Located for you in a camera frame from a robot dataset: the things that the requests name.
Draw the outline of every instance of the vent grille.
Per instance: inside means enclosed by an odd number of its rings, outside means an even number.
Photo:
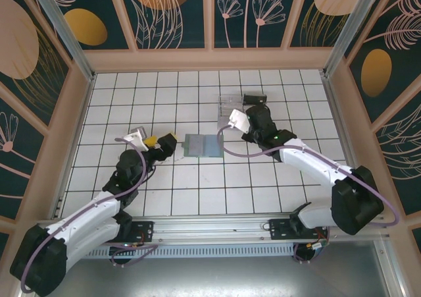
[[[90,251],[86,259],[109,259],[109,247],[103,246]],[[138,257],[144,250],[118,254],[116,258]],[[206,246],[159,246],[146,258],[175,257],[249,257],[249,256],[292,256],[292,244],[236,244],[236,245],[206,245]]]

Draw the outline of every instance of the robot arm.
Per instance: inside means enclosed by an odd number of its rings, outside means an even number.
[[[141,129],[137,129],[125,139],[140,147],[145,159],[146,173],[150,173],[156,161],[164,161],[174,153],[177,140],[173,135],[167,134],[157,140],[158,148],[149,148],[143,143],[144,135],[140,132]],[[22,280],[25,267],[35,250],[44,240],[60,230],[41,249],[26,276],[25,285],[43,297],[56,289],[66,272],[92,249],[114,238],[125,238],[130,231],[132,217],[123,209],[131,204],[138,192],[133,190],[123,196],[118,195],[133,188],[141,179],[142,172],[143,165],[138,152],[132,149],[123,152],[115,172],[97,197],[57,223],[44,229],[36,225],[27,231],[12,262],[11,274]],[[105,198],[108,200],[97,204]],[[73,222],[63,227],[73,218]]]
[[[340,165],[309,148],[292,132],[278,130],[265,105],[252,106],[245,113],[234,110],[230,126],[240,129],[243,140],[258,144],[263,151],[282,147],[268,155],[307,173],[323,187],[332,190],[330,198],[305,203],[290,215],[291,227],[297,235],[304,229],[322,226],[338,226],[354,235],[384,210],[379,198],[344,174],[356,176],[376,190],[368,169]]]

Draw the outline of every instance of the black bracket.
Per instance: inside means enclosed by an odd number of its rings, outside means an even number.
[[[272,240],[317,240],[318,233],[314,229],[305,229],[300,235],[291,228],[290,219],[271,219],[269,220],[269,232]],[[323,236],[328,236],[328,231],[320,227],[319,232]]]

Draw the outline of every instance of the grid floor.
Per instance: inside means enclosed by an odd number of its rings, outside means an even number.
[[[311,177],[271,157],[183,156],[186,134],[216,134],[219,95],[261,93],[268,96],[278,128],[292,130],[312,149],[345,164],[317,70],[98,74],[60,216],[69,216],[101,191],[127,148],[114,138],[137,126],[158,137],[175,132],[179,144],[125,209],[130,215],[290,212],[329,196]],[[225,146],[244,154],[259,151],[240,137],[227,130]]]

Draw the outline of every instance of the white tile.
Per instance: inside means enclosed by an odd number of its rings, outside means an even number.
[[[320,153],[320,147],[318,146],[318,140],[306,140],[306,139],[304,139],[303,143],[308,145],[308,147],[310,147],[314,151],[317,151],[317,152]]]
[[[217,215],[226,213],[225,189],[215,188],[199,191],[199,214]]]
[[[281,75],[279,70],[260,70],[260,79],[262,85],[281,84]]]
[[[92,192],[67,193],[61,217],[65,218],[91,201]]]
[[[203,86],[199,87],[200,103],[218,103],[219,102],[219,86]]]
[[[156,88],[142,88],[136,89],[134,94],[134,105],[153,105],[155,104],[155,91]]]
[[[143,216],[143,208],[145,207],[145,193],[144,190],[138,190],[139,194],[132,201],[132,203],[124,208],[124,211],[132,217]]]
[[[329,119],[332,117],[330,106],[327,101],[310,101],[310,112],[313,119]]]
[[[309,84],[304,85],[305,93],[309,101],[326,101],[326,93],[324,91],[323,85],[319,84]]]
[[[159,72],[158,83],[159,88],[169,88],[177,86],[178,72]]]
[[[201,165],[199,186],[200,188],[224,187],[224,166],[222,164]]]
[[[289,119],[287,104],[285,102],[267,103],[270,109],[270,116],[272,120],[285,120]]]
[[[278,187],[254,187],[255,213],[279,213],[281,211]]]
[[[86,124],[80,144],[103,144],[105,124]]]
[[[291,122],[290,121],[274,121],[276,128],[278,130],[286,129],[292,132]]]
[[[219,86],[219,72],[218,71],[200,71],[199,72],[200,86]]]
[[[117,73],[99,73],[94,88],[114,88]]]
[[[128,124],[132,114],[132,106],[111,106],[109,124]]]
[[[284,85],[285,98],[287,101],[306,101],[307,98],[302,84]]]
[[[282,84],[302,84],[299,70],[281,70]]]
[[[218,132],[217,122],[200,122],[199,134],[216,134]]]
[[[311,119],[309,105],[306,101],[287,102],[291,119]]]
[[[264,85],[263,94],[268,97],[268,101],[285,101],[284,89],[282,85]]]
[[[278,190],[283,213],[291,213],[306,202],[302,186],[279,186]]]
[[[174,166],[173,188],[197,188],[199,185],[199,167],[197,165]]]
[[[134,88],[114,90],[113,105],[133,105]]]
[[[87,110],[85,124],[106,124],[109,112],[109,106],[90,107]]]
[[[157,167],[156,173],[147,181],[147,190],[166,190],[172,188],[172,171],[174,166],[161,165]]]
[[[247,142],[224,142],[224,148],[231,152],[247,155]],[[225,163],[244,163],[247,162],[246,157],[235,157],[224,152]]]
[[[175,133],[176,124],[173,122],[164,122],[162,124],[153,124],[153,135],[160,138],[169,133]]]
[[[153,120],[153,105],[140,105],[140,106],[133,106],[132,111],[132,119],[130,120],[131,124],[143,124],[149,123]]]
[[[225,164],[226,187],[249,187],[250,170],[247,163]]]
[[[73,168],[72,178],[68,186],[69,191],[74,190],[93,190],[97,167],[75,167]]]
[[[332,189],[325,186],[304,186],[305,194],[308,202],[315,202],[317,200],[328,200],[332,197]]]
[[[199,158],[198,157],[185,157],[184,156],[184,148],[182,144],[177,144],[176,151],[174,152],[174,164],[175,165],[186,165],[186,164],[198,164]]]
[[[94,190],[102,190],[104,185],[110,180],[113,172],[116,170],[116,167],[99,167],[97,173],[97,179],[95,181]]]
[[[220,80],[220,85],[240,85],[239,71],[238,70],[219,71],[219,80]]]
[[[175,122],[176,106],[175,105],[156,105],[153,115],[153,122]]]
[[[276,174],[273,163],[250,164],[251,186],[276,186]]]
[[[217,126],[215,126],[215,131],[212,134],[217,134],[217,133],[218,133],[218,128],[217,128]],[[224,142],[229,142],[229,141],[243,141],[241,139],[241,136],[243,135],[243,133],[241,131],[239,131],[238,129],[236,129],[236,128],[234,128],[234,129],[226,129],[226,130],[223,131],[222,134],[224,135]]]
[[[314,127],[318,139],[338,138],[335,122],[333,119],[314,120]]]
[[[199,121],[217,121],[218,120],[218,104],[200,104],[199,105]]]
[[[97,167],[102,146],[79,146],[75,167]]]
[[[177,122],[176,136],[178,142],[184,142],[186,134],[198,134],[199,124],[197,122]]]
[[[262,95],[262,86],[261,85],[242,85],[241,92],[244,95]]]
[[[292,165],[275,162],[278,186],[303,185],[300,170]]]
[[[321,84],[322,79],[320,77],[319,70],[300,70],[301,78],[304,84]]]
[[[137,74],[137,88],[156,88],[157,87],[157,72],[141,72]]]
[[[114,90],[93,90],[89,106],[111,105]]]
[[[239,72],[241,85],[261,85],[259,70],[241,70]]]
[[[220,87],[221,96],[223,95],[238,95],[241,98],[241,86],[221,86]]]
[[[199,73],[197,71],[186,71],[178,73],[178,86],[198,86]]]
[[[109,124],[105,132],[104,144],[121,144],[114,140],[124,137],[129,133],[129,124]]]
[[[178,104],[177,105],[177,122],[198,122],[199,121],[198,104]]]
[[[137,73],[118,73],[116,88],[134,88],[136,87]]]
[[[120,154],[126,150],[125,144],[108,144],[103,146],[103,151],[101,154],[101,160],[99,161],[99,166],[101,167],[115,167],[118,160],[120,159]]]
[[[144,216],[169,216],[171,215],[171,190],[146,191]]]
[[[316,139],[313,121],[291,121],[292,132],[300,139]]]
[[[253,213],[251,188],[226,189],[227,213]]]
[[[173,215],[198,215],[199,214],[199,191],[198,190],[174,190],[172,193]]]
[[[262,152],[262,150],[259,148],[257,144],[251,144],[247,142],[248,145],[248,154],[256,154]],[[250,157],[249,162],[250,163],[273,163],[273,158],[269,155],[260,155],[258,157]]]
[[[177,102],[177,88],[157,88],[156,104],[175,104]]]
[[[322,154],[332,160],[343,160],[345,158],[339,139],[319,140]]]
[[[178,88],[177,103],[180,104],[194,104],[199,101],[199,88],[187,87]]]

